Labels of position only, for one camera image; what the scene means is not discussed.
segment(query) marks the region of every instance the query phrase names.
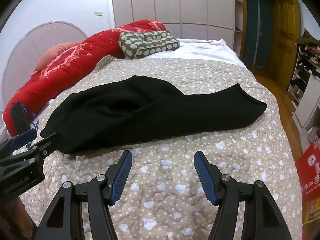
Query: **white sheet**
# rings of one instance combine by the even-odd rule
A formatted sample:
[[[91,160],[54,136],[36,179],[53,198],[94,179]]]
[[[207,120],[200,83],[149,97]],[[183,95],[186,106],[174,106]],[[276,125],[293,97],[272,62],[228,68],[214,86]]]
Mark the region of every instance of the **white sheet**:
[[[215,60],[238,65],[245,68],[245,65],[239,60],[237,54],[230,49],[226,42],[221,39],[216,40],[183,40],[180,41],[180,47],[175,51],[162,51],[146,58],[195,58]]]

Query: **white wall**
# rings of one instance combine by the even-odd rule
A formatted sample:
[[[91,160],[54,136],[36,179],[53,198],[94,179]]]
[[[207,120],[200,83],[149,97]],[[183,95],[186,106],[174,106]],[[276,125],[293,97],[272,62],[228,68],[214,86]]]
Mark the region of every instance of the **white wall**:
[[[12,49],[31,29],[50,21],[72,23],[90,37],[115,27],[112,0],[22,0],[0,33],[0,110],[5,107],[2,75]]]
[[[311,12],[307,8],[307,6],[302,2],[302,0],[298,0],[300,5],[300,14],[301,14],[301,35],[306,28],[308,32],[316,39],[320,39],[320,27]]]

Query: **wardrobe door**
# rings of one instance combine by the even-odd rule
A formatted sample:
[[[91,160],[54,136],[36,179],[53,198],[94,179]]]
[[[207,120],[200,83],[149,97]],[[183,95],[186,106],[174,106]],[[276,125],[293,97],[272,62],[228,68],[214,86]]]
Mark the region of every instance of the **wardrobe door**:
[[[131,0],[112,0],[116,27],[133,22]]]
[[[183,23],[208,24],[207,0],[180,0]]]
[[[180,0],[155,0],[156,20],[162,23],[180,23]]]
[[[132,0],[133,20],[155,20],[154,0]]]
[[[208,24],[234,29],[235,0],[208,0]]]
[[[207,25],[182,24],[182,38],[207,40]]]
[[[180,23],[166,23],[164,26],[173,37],[181,39],[181,24]]]
[[[216,40],[224,39],[229,48],[233,49],[233,30],[209,26],[208,30],[208,40]]]

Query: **blue cable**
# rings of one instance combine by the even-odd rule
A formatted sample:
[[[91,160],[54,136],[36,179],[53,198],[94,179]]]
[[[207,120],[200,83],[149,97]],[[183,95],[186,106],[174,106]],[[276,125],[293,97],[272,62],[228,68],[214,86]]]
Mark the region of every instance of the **blue cable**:
[[[34,122],[32,122],[32,121],[29,121],[29,124],[30,124],[30,125],[33,125],[34,129],[35,129],[36,131],[38,131],[38,130],[39,130],[39,126],[38,126],[39,119],[36,117],[36,115],[35,115],[32,111],[30,111],[28,108],[26,108],[23,104],[21,104],[21,105],[22,105],[22,107],[23,107],[23,111],[24,111],[24,113],[26,114],[26,116],[28,116],[28,113],[29,113],[29,114],[32,115],[33,119],[36,119],[36,120],[37,120],[36,123],[34,123]],[[32,142],[33,142],[33,141],[31,141],[30,143],[28,143],[28,144],[26,145],[26,148],[27,148],[27,149],[29,149],[29,148],[31,147]]]

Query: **red paper bag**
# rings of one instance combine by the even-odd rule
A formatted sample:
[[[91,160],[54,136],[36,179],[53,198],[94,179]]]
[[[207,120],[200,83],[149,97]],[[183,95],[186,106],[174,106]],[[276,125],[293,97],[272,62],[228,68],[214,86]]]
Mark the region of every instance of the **red paper bag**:
[[[296,163],[303,201],[310,201],[320,196],[319,165],[320,149],[311,143]]]

